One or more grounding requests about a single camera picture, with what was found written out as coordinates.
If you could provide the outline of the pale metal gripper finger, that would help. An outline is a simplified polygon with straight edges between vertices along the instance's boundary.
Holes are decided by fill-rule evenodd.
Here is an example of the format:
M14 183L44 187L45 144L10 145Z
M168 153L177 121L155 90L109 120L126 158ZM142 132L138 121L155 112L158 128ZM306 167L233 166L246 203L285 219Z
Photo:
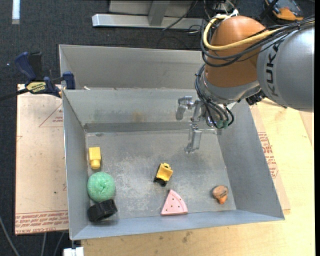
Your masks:
M184 96L177 100L178 107L175 112L175 118L177 121L181 121L184 118L186 109L191 110L193 108L194 103L192 99L192 96Z
M200 148L202 131L197 124L191 124L189 127L188 144L184 151L187 154L193 153Z

